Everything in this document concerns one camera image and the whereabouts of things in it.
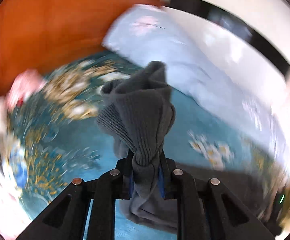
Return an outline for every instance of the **black stripe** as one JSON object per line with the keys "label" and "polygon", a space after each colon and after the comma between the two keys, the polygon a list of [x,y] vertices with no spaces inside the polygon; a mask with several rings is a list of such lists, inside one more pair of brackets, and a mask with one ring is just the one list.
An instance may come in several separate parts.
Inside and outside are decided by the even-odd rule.
{"label": "black stripe", "polygon": [[263,54],[286,78],[290,65],[282,54],[242,19],[203,0],[171,0],[167,7],[209,20],[240,37]]}

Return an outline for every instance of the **orange surface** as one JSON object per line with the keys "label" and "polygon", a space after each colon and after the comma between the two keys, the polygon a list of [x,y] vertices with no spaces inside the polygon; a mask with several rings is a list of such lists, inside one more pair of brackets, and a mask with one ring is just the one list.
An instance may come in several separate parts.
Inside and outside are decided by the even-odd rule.
{"label": "orange surface", "polygon": [[102,50],[111,23],[133,4],[160,0],[4,0],[0,5],[0,96],[28,68],[41,74]]}

